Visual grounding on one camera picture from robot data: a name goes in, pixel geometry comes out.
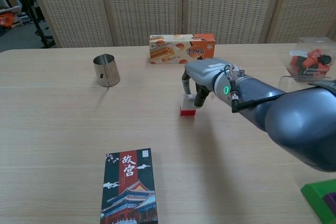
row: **stainless steel cup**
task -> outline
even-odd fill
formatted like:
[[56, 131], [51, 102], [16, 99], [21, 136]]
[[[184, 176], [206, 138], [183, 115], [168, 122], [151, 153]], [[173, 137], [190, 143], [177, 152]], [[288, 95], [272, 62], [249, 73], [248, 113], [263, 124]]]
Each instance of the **stainless steel cup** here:
[[93, 59], [98, 84], [111, 87], [120, 81], [119, 72], [113, 55], [103, 54]]

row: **green indicator light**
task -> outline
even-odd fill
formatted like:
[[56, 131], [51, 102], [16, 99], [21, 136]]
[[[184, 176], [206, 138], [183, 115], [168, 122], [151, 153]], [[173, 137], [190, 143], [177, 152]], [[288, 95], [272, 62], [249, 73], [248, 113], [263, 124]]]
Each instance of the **green indicator light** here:
[[224, 87], [224, 94], [229, 94], [229, 91], [230, 91], [229, 86], [225, 86]]

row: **woven panel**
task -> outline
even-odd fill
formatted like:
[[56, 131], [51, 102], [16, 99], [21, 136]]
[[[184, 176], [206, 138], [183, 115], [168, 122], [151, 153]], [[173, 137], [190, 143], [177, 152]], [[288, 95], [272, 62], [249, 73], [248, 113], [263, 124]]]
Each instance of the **woven panel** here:
[[112, 46], [103, 0], [41, 0], [61, 47]]
[[179, 0], [105, 0], [109, 22], [114, 25], [114, 43], [118, 46], [143, 46], [148, 45], [151, 34], [178, 33], [178, 2]]
[[299, 37], [325, 37], [336, 15], [336, 0], [283, 0], [268, 42], [297, 42]]
[[270, 0], [187, 0], [183, 33], [214, 33], [218, 44], [258, 43]]

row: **book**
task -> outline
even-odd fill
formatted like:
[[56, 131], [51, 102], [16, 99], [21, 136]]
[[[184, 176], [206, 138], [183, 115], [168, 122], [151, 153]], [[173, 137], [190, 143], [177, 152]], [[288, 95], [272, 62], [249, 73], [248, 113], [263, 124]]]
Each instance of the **book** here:
[[151, 149], [106, 154], [100, 224], [158, 223]]

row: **light wood tabletop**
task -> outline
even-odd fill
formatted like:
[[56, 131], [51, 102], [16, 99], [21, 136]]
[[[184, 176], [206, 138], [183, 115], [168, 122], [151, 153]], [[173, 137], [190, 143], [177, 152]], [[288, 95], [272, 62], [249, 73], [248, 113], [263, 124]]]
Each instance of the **light wood tabletop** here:
[[[216, 45], [215, 56], [277, 86], [294, 44]], [[112, 54], [120, 83], [96, 83]], [[276, 145], [210, 95], [179, 116], [183, 65], [148, 47], [0, 54], [0, 223], [99, 223], [105, 154], [150, 147], [159, 223], [319, 223], [300, 188], [335, 178]]]

